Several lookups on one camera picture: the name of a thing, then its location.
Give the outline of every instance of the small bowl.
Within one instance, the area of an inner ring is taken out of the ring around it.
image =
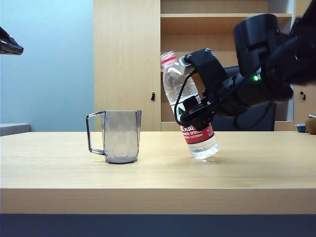
[[[304,123],[297,123],[294,126],[297,127],[298,132],[306,132],[306,126]]]

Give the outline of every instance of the wooden table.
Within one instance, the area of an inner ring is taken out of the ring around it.
[[[198,160],[180,132],[141,132],[138,161],[124,165],[91,154],[85,132],[1,137],[1,213],[316,213],[316,136],[216,135],[220,151]]]

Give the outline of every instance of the green led light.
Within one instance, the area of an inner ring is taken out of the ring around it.
[[[253,78],[252,78],[254,81],[258,81],[259,80],[259,77],[257,75],[254,75]]]

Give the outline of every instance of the robotic arm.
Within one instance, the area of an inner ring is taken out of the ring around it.
[[[0,54],[21,55],[23,47],[0,27]]]
[[[216,114],[237,117],[260,104],[289,100],[290,84],[316,82],[316,0],[289,34],[280,32],[275,15],[260,14],[239,23],[234,36],[239,68],[223,68],[209,48],[180,58],[182,71],[191,72],[187,78],[198,73],[205,90],[201,103],[194,96],[183,102],[179,124],[201,131]]]

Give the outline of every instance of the red bottle label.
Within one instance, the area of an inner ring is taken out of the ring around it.
[[[179,126],[188,144],[203,142],[214,136],[212,125],[202,131],[197,131],[193,125],[190,125],[189,127]]]

